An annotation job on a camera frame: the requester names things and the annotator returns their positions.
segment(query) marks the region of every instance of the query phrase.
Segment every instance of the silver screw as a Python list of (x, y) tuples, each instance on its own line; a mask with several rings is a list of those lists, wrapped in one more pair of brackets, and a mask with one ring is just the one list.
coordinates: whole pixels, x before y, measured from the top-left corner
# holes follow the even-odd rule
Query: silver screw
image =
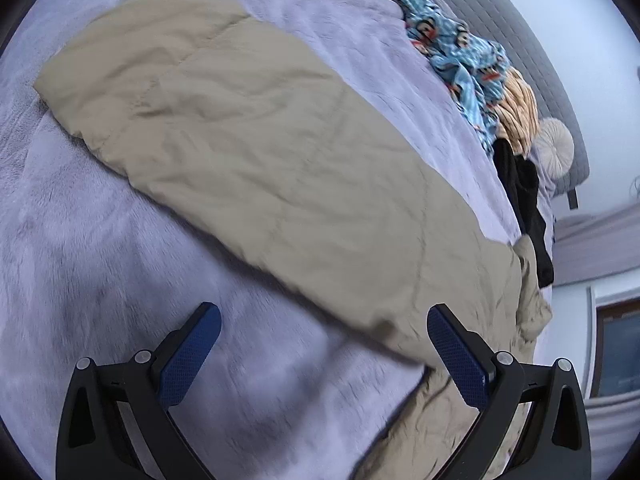
[(136, 354), (135, 360), (137, 363), (141, 365), (144, 363), (148, 363), (149, 359), (151, 359), (151, 352), (149, 350), (141, 350)]
[(91, 364), (91, 359), (89, 359), (88, 357), (83, 357), (82, 359), (78, 359), (78, 362), (76, 363), (76, 368), (78, 370), (84, 370), (90, 364)]
[(571, 371), (571, 361), (569, 359), (558, 359), (558, 368), (565, 372)]
[(510, 365), (513, 363), (513, 356), (509, 352), (498, 352), (497, 356), (498, 362), (503, 365)]

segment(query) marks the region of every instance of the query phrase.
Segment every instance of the white wall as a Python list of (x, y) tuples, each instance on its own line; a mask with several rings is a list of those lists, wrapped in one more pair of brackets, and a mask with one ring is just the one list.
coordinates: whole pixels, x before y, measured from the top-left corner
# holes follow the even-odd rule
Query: white wall
[(551, 307), (553, 319), (536, 346), (537, 364), (551, 365), (566, 357), (575, 367), (583, 392), (589, 383), (593, 332), (590, 288), (596, 298), (604, 298), (640, 287), (640, 269), (629, 270), (591, 282), (555, 286)]
[[(575, 213), (631, 198), (640, 174), (640, 43), (611, 0), (511, 0), (540, 40), (574, 106), (591, 176)], [(566, 197), (554, 201), (561, 218)]]

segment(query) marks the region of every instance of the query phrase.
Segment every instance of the round pillow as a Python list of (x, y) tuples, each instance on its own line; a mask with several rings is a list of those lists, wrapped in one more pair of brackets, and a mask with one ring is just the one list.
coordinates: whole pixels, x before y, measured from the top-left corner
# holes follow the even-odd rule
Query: round pillow
[(562, 121), (548, 117), (540, 121), (540, 132), (533, 140), (540, 166), (552, 180), (566, 175), (574, 161), (574, 138)]

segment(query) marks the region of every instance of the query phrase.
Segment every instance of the textured blue pad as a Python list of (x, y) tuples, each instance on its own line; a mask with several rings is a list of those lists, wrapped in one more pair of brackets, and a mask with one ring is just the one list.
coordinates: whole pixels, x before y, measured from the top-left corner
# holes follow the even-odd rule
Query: textured blue pad
[(486, 373), (436, 307), (427, 314), (427, 331), (462, 398), (469, 406), (484, 410), (489, 402)]
[(212, 304), (160, 372), (157, 397), (165, 410), (184, 399), (221, 329), (222, 316)]

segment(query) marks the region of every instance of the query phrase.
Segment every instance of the black garment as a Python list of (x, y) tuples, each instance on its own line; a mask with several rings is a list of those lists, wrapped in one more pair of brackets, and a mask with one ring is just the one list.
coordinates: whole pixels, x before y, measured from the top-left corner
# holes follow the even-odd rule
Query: black garment
[(536, 251), (538, 285), (540, 288), (554, 282), (554, 266), (545, 247), (545, 220), (538, 211), (538, 170), (530, 160), (513, 155), (505, 139), (494, 142), (494, 164), (498, 178), (507, 192), (520, 230), (529, 235)]

